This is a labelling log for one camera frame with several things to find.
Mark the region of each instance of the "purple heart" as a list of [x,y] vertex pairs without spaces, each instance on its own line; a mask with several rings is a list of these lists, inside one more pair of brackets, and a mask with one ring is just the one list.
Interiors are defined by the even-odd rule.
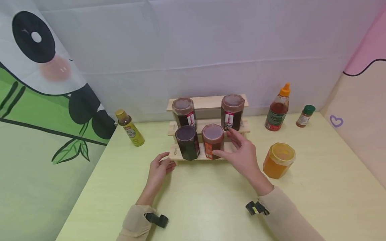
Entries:
[[341,125],[343,125],[343,119],[342,118],[337,118],[336,116],[334,115],[331,115],[330,116],[330,122],[331,124],[337,128],[337,127],[340,127]]

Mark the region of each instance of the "yellow lid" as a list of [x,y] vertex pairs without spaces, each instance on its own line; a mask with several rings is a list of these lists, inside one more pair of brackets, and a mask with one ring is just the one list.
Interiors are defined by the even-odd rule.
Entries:
[[115,112],[115,115],[117,116],[118,119],[122,119],[127,116],[126,112],[122,109],[119,109]]
[[289,165],[295,160],[295,150],[285,143],[275,143],[269,150],[269,157],[277,164]]
[[284,87],[280,90],[280,95],[281,96],[289,96],[290,95],[290,92],[291,92],[291,89],[290,89],[290,83],[286,83],[286,85],[284,85]]

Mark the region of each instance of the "wooden spice rack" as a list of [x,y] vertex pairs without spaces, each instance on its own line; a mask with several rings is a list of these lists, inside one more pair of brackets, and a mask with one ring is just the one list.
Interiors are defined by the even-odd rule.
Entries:
[[[245,100],[244,108],[247,108],[249,106],[248,101],[247,101],[247,97],[246,97],[245,94],[241,94],[241,96]],[[195,107],[196,111],[197,110],[216,110],[216,109],[220,109],[221,108],[221,101],[222,101],[223,97],[224,96],[221,95],[221,96],[193,97],[191,99],[194,102],[194,107]],[[176,99],[169,99],[169,103],[168,103],[168,107],[167,107],[166,111],[173,111],[171,106],[172,106],[172,103],[173,103],[174,100],[176,100]],[[201,132],[202,132],[202,129],[206,125],[212,124],[212,123],[221,125],[221,118],[197,120],[197,130],[196,131],[197,131],[198,141],[199,141],[199,146],[200,146],[200,155],[195,160],[211,160],[209,158],[206,158],[206,156],[205,156],[205,149],[204,149],[204,144],[203,144],[203,141],[202,141],[202,134],[201,134]],[[186,160],[184,158],[182,158],[181,151],[179,150],[179,146],[178,146],[176,138],[174,136],[174,133],[176,132],[177,129],[178,129],[177,123],[175,121],[171,121],[169,123],[168,136],[173,136],[174,137],[175,144],[173,144],[170,147],[170,155],[169,155],[169,157],[170,157],[170,159],[174,160],[178,164],[178,161],[186,161]],[[244,135],[245,133],[250,133],[250,131],[251,130],[249,128],[248,121],[247,120],[242,120],[242,122],[240,124],[239,133]],[[234,147],[232,142],[230,142],[230,140],[225,135],[224,151],[226,151],[226,152],[234,152],[235,150],[236,150],[236,148]]]

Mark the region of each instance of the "hand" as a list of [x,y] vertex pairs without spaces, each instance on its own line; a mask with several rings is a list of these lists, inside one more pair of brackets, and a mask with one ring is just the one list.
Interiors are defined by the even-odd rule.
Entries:
[[171,161],[170,158],[161,160],[168,155],[169,152],[161,153],[150,163],[146,186],[136,205],[153,205],[154,199],[162,187],[166,174],[173,171],[176,167],[175,162]]
[[270,193],[274,187],[260,171],[255,145],[234,129],[230,129],[227,136],[235,145],[237,151],[230,153],[214,150],[213,154],[228,160],[249,181],[258,195]]

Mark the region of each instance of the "orange nozzle cap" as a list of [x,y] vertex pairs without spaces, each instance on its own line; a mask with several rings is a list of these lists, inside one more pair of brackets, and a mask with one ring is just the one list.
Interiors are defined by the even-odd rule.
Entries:
[[284,87],[280,90],[280,95],[281,96],[289,96],[290,95],[290,92],[291,92],[291,89],[290,89],[290,83],[286,83],[286,85],[284,85]]

